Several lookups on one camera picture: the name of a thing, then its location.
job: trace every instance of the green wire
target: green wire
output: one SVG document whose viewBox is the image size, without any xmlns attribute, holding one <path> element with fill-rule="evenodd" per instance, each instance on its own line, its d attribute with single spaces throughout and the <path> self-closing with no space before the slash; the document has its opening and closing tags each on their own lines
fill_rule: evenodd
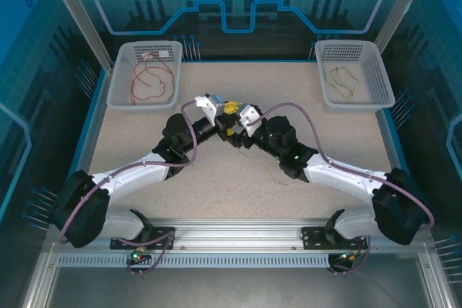
<svg viewBox="0 0 462 308">
<path fill-rule="evenodd" d="M 346 85 L 342 84 L 341 81 L 338 82 L 338 81 L 336 80 L 336 78 L 334 77 L 334 74 L 333 74 L 333 72 L 335 71 L 335 72 L 337 73 L 337 77 L 340 78 L 339 70 L 342 70 L 342 69 L 345 69 L 346 72 L 348 73 L 348 75 L 350 75 L 350 77 L 353 78 L 357 83 L 359 83 L 359 80 L 358 80 L 356 77 L 354 77 L 354 76 L 352 75 L 352 73 L 349 71 L 348 68 L 346 68 L 346 67 L 344 67 L 344 66 L 341 66 L 341 67 L 338 67 L 338 66 L 337 66 L 335 69 L 332 69 L 332 70 L 331 70 L 331 76 L 332 76 L 332 79 L 334 80 L 335 84 L 336 84 L 337 86 L 342 87 L 342 88 L 345 88 L 347 91 L 349 91 L 349 93 L 350 93 L 349 96 L 345 96 L 345 95 L 337 88 L 337 86 L 335 86 L 335 85 L 333 85 L 332 83 L 330 83 L 329 80 L 327 80 L 327 76 L 324 76 L 324 79 L 326 80 L 326 82 L 327 82 L 331 87 L 333 87 L 333 88 L 341 95 L 341 97 L 343 97 L 345 100 L 350 100 L 350 99 L 353 97 L 353 95 L 354 95 L 353 91 L 352 91 L 349 87 L 347 87 Z"/>
</svg>

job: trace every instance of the gray plastic basket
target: gray plastic basket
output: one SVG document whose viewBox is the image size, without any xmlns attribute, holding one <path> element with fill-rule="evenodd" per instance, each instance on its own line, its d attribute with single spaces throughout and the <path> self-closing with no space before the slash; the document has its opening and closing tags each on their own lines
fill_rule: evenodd
<svg viewBox="0 0 462 308">
<path fill-rule="evenodd" d="M 108 107 L 130 113 L 172 112 L 180 88 L 182 50 L 183 46 L 177 41 L 137 41 L 123 44 L 119 49 L 110 81 Z M 133 105 L 131 84 L 136 77 L 134 69 L 143 59 L 147 67 L 166 69 L 163 62 L 172 71 L 174 79 L 172 80 L 170 73 L 159 69 L 149 70 L 158 75 L 159 79 L 149 72 L 140 74 L 144 70 L 142 62 L 138 65 L 136 74 L 139 74 L 145 82 L 152 81 L 152 83 L 147 87 L 136 80 L 136 91 L 143 94 L 143 99 L 146 97 L 146 100 L 135 100 L 136 104 Z M 152 95 L 160 94 L 161 89 L 165 92 L 163 96 L 152 97 Z"/>
<path fill-rule="evenodd" d="M 322 40 L 315 44 L 327 110 L 376 112 L 395 103 L 376 44 L 361 40 Z"/>
</svg>

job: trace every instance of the wire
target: wire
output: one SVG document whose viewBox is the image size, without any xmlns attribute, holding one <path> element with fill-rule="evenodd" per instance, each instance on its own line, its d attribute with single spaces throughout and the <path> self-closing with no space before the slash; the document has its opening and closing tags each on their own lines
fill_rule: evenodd
<svg viewBox="0 0 462 308">
<path fill-rule="evenodd" d="M 166 236 L 169 236 L 168 237 L 168 240 L 167 240 L 167 243 L 165 244 L 164 246 L 164 249 L 162 250 L 162 252 L 160 253 L 159 257 L 155 260 L 155 262 L 152 264 L 151 267 L 147 268 L 146 270 L 140 270 L 139 271 L 139 275 L 142 276 L 143 274 L 147 274 L 149 272 L 151 272 L 152 270 L 154 270 L 157 265 L 159 265 L 161 259 L 164 257 L 165 255 L 165 252 L 167 251 L 167 248 L 168 246 L 170 245 L 170 242 L 172 242 L 172 239 L 173 239 L 173 236 L 174 236 L 174 232 L 169 232 L 168 234 L 165 234 L 164 236 L 162 237 L 159 237 L 159 238 L 162 238 L 164 239 Z M 130 267 L 130 263 L 129 263 L 129 259 L 127 259 L 127 270 L 129 272 L 131 272 L 131 275 L 135 274 L 136 272 L 134 270 L 132 270 L 132 268 Z"/>
<path fill-rule="evenodd" d="M 366 263 L 366 260 L 367 258 L 369 257 L 369 254 L 370 254 L 370 248 L 371 248 L 371 240 L 370 240 L 370 236 L 367 236 L 367 250 L 366 250 L 366 253 L 364 254 L 364 257 L 362 258 L 361 262 L 355 267 L 355 268 L 352 268 L 352 269 L 349 269 L 349 268 L 346 268 L 348 271 L 345 272 L 346 274 L 351 274 L 351 273 L 355 273 L 357 271 L 359 271 L 359 269 L 364 266 L 364 264 Z"/>
<path fill-rule="evenodd" d="M 119 242 L 125 243 L 126 245 L 133 245 L 134 247 L 147 247 L 148 245 L 153 245 L 154 243 L 160 242 L 163 239 L 165 239 L 167 237 L 170 237 L 170 236 L 175 236 L 175 232 L 170 231 L 167 234 L 163 234 L 161 237 L 158 237 L 156 239 L 152 239 L 152 240 L 150 240 L 148 242 L 144 242 L 144 243 L 132 242 L 132 241 L 130 241 L 128 239 L 125 239 L 125 238 L 116 238 L 116 240 L 118 240 Z"/>
<path fill-rule="evenodd" d="M 341 97 L 343 97 L 345 100 L 350 100 L 351 98 L 353 98 L 353 95 L 354 95 L 353 90 L 352 90 L 350 87 L 346 86 L 345 84 L 343 84 L 343 83 L 341 82 L 339 70 L 346 70 L 346 72 L 348 73 L 348 75 L 349 75 L 353 80 L 355 80 L 356 83 L 358 83 L 358 84 L 359 84 L 359 80 L 358 80 L 356 77 L 354 77 L 354 76 L 352 75 L 351 72 L 349 72 L 349 69 L 348 69 L 348 68 L 346 68 L 346 67 L 344 67 L 344 66 L 341 66 L 341 67 L 338 67 L 338 66 L 337 66 L 336 68 L 334 68 L 334 69 L 331 70 L 331 76 L 332 76 L 332 79 L 334 80 L 335 84 L 336 84 L 337 86 L 339 86 L 339 87 L 345 88 L 345 89 L 350 93 L 349 96 L 343 95 L 343 94 L 340 92 L 340 90 L 339 90 L 335 85 L 333 85 L 332 83 L 329 82 L 329 80 L 327 80 L 327 76 L 324 76 L 324 79 L 326 80 L 326 82 L 328 83 L 329 86 L 333 87 L 333 88 L 341 95 Z M 334 74 L 333 74 L 334 71 L 337 73 L 337 78 L 339 79 L 340 82 L 338 82 L 338 81 L 336 80 L 336 78 L 334 77 Z"/>
<path fill-rule="evenodd" d="M 159 66 L 147 66 L 147 61 L 150 58 L 157 59 L 160 63 L 162 63 L 165 66 L 165 69 L 163 67 L 159 67 Z M 143 62 L 144 62 L 144 70 L 142 70 L 141 72 L 139 72 L 137 74 L 136 69 Z M 135 77 L 133 78 L 133 80 L 131 82 L 131 87 L 130 87 L 130 98 L 131 98 L 131 103 L 133 105 L 136 105 L 137 100 L 145 101 L 145 100 L 161 97 L 161 96 L 163 96 L 165 94 L 165 83 L 163 82 L 163 80 L 160 78 L 159 75 L 151 73 L 149 71 L 150 69 L 160 69 L 160 70 L 168 72 L 172 76 L 173 93 L 170 95 L 170 97 L 167 99 L 167 101 L 169 101 L 173 97 L 173 95 L 175 94 L 175 76 L 173 75 L 172 70 L 168 67 L 167 64 L 164 63 L 164 61 L 162 59 L 160 59 L 160 57 L 158 55 L 155 55 L 153 53 L 145 53 L 143 58 L 140 60 L 140 62 L 137 63 L 137 65 L 135 65 L 135 67 L 133 69 L 133 73 L 134 73 Z M 157 77 L 159 79 L 159 83 L 162 85 L 162 89 L 163 89 L 162 93 L 160 93 L 159 95 L 152 95 L 152 96 L 145 97 L 145 98 L 140 98 L 140 97 L 136 96 L 135 91 L 134 91 L 136 80 L 140 81 L 142 84 L 146 85 L 149 88 L 151 87 L 151 85 L 147 84 L 140 77 L 144 72 L 147 72 L 149 75 Z"/>
<path fill-rule="evenodd" d="M 71 212 L 69 215 L 69 218 L 66 220 L 66 223 L 64 223 L 63 228 L 61 229 L 60 237 L 59 237 L 59 243 L 65 244 L 67 241 L 65 240 L 66 232 L 67 229 L 69 228 L 69 225 L 71 225 L 72 221 L 74 220 L 75 216 L 77 213 L 79 213 L 80 209 L 83 207 L 83 205 L 88 201 L 88 199 L 99 189 L 101 186 L 103 186 L 105 183 L 109 182 L 112 178 L 115 176 L 121 174 L 122 172 L 132 169 L 134 167 L 139 167 L 139 166 L 145 166 L 145 165 L 158 165 L 158 166 L 166 166 L 166 167 L 187 167 L 191 165 L 194 160 L 196 159 L 197 155 L 197 138 L 196 138 L 196 133 L 194 132 L 193 125 L 191 123 L 191 120 L 189 119 L 188 115 L 186 115 L 185 109 L 190 106 L 196 104 L 195 100 L 191 100 L 190 102 L 187 102 L 183 106 L 181 106 L 181 113 L 183 114 L 183 117 L 185 118 L 186 125 L 188 126 L 189 131 L 191 132 L 191 137 L 193 138 L 193 154 L 191 155 L 191 160 L 185 163 L 181 164 L 173 164 L 169 162 L 155 162 L 155 161 L 146 161 L 146 162 L 134 162 L 132 164 L 126 165 L 124 167 L 121 167 L 120 169 L 114 171 L 107 177 L 103 178 L 101 182 L 96 184 L 90 191 L 85 194 L 85 196 L 80 200 L 80 202 L 75 206 L 74 210 Z"/>
<path fill-rule="evenodd" d="M 237 150 L 239 153 L 241 153 L 244 157 L 246 157 L 247 159 L 250 159 L 250 160 L 253 160 L 254 162 L 258 162 L 260 164 L 263 164 L 266 168 L 266 171 L 268 172 L 268 175 L 269 177 L 271 177 L 271 179 L 280 184 L 280 185 L 285 185 L 286 187 L 288 187 L 289 185 L 287 183 L 283 183 L 283 182 L 279 182 L 275 176 L 273 176 L 273 174 L 271 173 L 271 170 L 269 169 L 269 163 L 265 162 L 264 160 L 261 160 L 261 159 L 257 159 L 257 158 L 252 158 L 250 156 L 248 156 L 246 153 L 242 153 L 239 149 Z"/>
<path fill-rule="evenodd" d="M 435 225 L 435 217 L 433 216 L 432 212 L 428 209 L 428 207 L 426 207 L 423 202 L 421 202 L 418 198 L 414 197 L 411 193 L 409 193 L 408 191 L 404 190 L 403 188 L 397 186 L 396 184 L 392 183 L 392 182 L 388 182 L 387 180 L 384 180 L 383 178 L 380 178 L 380 177 L 376 177 L 376 176 L 372 176 L 372 175 L 368 175 L 367 173 L 364 173 L 364 172 L 360 172 L 360 171 L 357 171 L 357 170 L 354 170 L 354 169 L 350 169 L 348 167 L 343 167 L 341 165 L 338 165 L 336 164 L 335 162 L 332 162 L 325 154 L 324 154 L 324 151 L 322 149 L 322 146 L 321 146 L 321 140 L 319 139 L 319 135 L 318 135 L 318 131 L 316 130 L 316 127 L 313 123 L 313 121 L 311 120 L 310 116 L 307 114 L 307 112 L 305 110 L 303 110 L 303 108 L 293 102 L 283 102 L 283 103 L 280 103 L 278 105 L 275 105 L 273 106 L 272 108 L 270 108 L 269 110 L 267 110 L 263 115 L 261 115 L 257 120 L 249 123 L 247 126 L 253 126 L 255 124 L 257 124 L 261 119 L 265 118 L 267 115 L 269 115 L 270 113 L 274 112 L 275 110 L 277 110 L 278 108 L 281 108 L 281 107 L 284 107 L 284 106 L 290 106 L 290 107 L 294 107 L 296 109 L 298 109 L 306 118 L 306 120 L 309 122 L 310 124 L 310 127 L 311 129 L 313 130 L 313 135 L 315 136 L 315 141 L 316 141 L 316 145 L 318 146 L 318 151 L 319 151 L 319 154 L 321 155 L 321 157 L 324 159 L 325 162 L 327 162 L 330 166 L 338 169 L 338 170 L 341 170 L 341 171 L 344 171 L 344 172 L 348 172 L 348 173 L 351 173 L 353 175 L 357 175 L 357 176 L 360 176 L 360 177 L 363 177 L 363 178 L 367 178 L 368 180 L 374 180 L 376 182 L 380 182 L 384 185 L 387 185 L 388 187 L 396 190 L 397 192 L 399 192 L 400 194 L 406 196 L 409 200 L 411 200 L 412 202 L 414 202 L 416 205 L 418 205 L 418 207 L 420 207 L 423 212 L 425 212 L 425 214 L 428 216 L 428 220 L 429 220 L 429 223 L 427 226 L 423 226 L 421 227 L 421 229 L 431 229 L 433 227 L 433 225 Z"/>
</svg>

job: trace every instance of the red wire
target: red wire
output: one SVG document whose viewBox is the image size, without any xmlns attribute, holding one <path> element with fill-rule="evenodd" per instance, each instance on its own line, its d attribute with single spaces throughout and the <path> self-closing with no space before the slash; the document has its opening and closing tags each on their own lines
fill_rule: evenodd
<svg viewBox="0 0 462 308">
<path fill-rule="evenodd" d="M 149 60 L 149 58 L 157 58 L 157 60 L 162 63 L 166 69 L 164 69 L 163 67 L 159 67 L 159 66 L 147 66 L 147 61 Z M 136 68 L 138 68 L 138 66 L 144 62 L 144 70 L 142 70 L 140 73 L 136 73 Z M 156 56 L 155 54 L 153 53 L 148 53 L 146 54 L 143 59 L 140 60 L 140 62 L 137 63 L 137 65 L 134 67 L 134 70 L 133 70 L 133 73 L 135 75 L 135 77 L 133 78 L 132 82 L 131 82 L 131 87 L 130 87 L 130 98 L 131 98 L 131 103 L 133 105 L 136 105 L 136 101 L 137 100 L 140 100 L 140 101 L 145 101 L 145 100 L 148 100 L 148 99 L 153 99 L 153 98 L 157 98 L 157 97 L 161 97 L 165 94 L 165 83 L 163 82 L 163 80 L 159 77 L 159 75 L 156 75 L 156 74 L 152 74 L 149 70 L 150 69 L 160 69 L 160 70 L 163 70 L 165 72 L 168 72 L 171 76 L 172 76 L 172 85 L 173 85 L 173 93 L 172 95 L 170 95 L 170 97 L 167 99 L 167 101 L 169 101 L 173 95 L 175 95 L 175 76 L 173 75 L 173 72 L 172 70 L 167 66 L 167 64 L 165 64 L 159 56 Z M 135 83 L 136 83 L 136 80 L 139 80 L 141 83 L 143 83 L 144 85 L 146 85 L 147 87 L 151 87 L 149 84 L 147 84 L 145 81 L 143 81 L 140 77 L 141 74 L 143 74 L 144 72 L 147 72 L 149 75 L 151 76 L 155 76 L 159 79 L 159 82 L 160 84 L 162 85 L 162 88 L 163 88 L 163 92 L 159 95 L 152 95 L 150 97 L 145 97 L 145 98 L 140 98 L 140 97 L 137 97 L 136 94 L 135 94 Z"/>
</svg>

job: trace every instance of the black bracket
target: black bracket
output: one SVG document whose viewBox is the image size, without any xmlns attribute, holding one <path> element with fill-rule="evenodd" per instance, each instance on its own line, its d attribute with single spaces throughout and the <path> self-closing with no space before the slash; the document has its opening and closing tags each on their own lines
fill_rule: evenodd
<svg viewBox="0 0 462 308">
<path fill-rule="evenodd" d="M 174 232 L 175 228 L 174 227 L 153 227 L 152 230 L 151 230 L 151 236 L 149 237 L 149 239 L 159 238 L 162 235 L 167 234 L 168 232 L 171 232 L 171 231 Z M 135 242 L 135 243 L 143 242 L 138 238 L 139 238 L 139 236 L 137 238 L 133 239 L 133 242 Z M 166 237 L 162 241 L 159 241 L 157 243 L 153 243 L 152 245 L 148 245 L 146 247 L 146 249 L 148 249 L 148 250 L 163 250 L 165 248 L 165 245 L 167 244 L 168 240 L 169 240 L 169 237 Z M 173 249 L 174 241 L 175 240 L 172 239 L 170 245 L 167 247 L 167 250 Z M 118 241 L 115 238 L 112 238 L 110 240 L 109 248 L 112 249 L 112 250 L 134 250 L 134 249 L 136 249 L 135 246 L 127 245 L 125 243 L 122 243 L 122 242 Z"/>
<path fill-rule="evenodd" d="M 361 250 L 367 249 L 366 239 L 341 239 L 333 245 L 326 237 L 324 227 L 303 227 L 300 231 L 304 250 Z"/>
</svg>

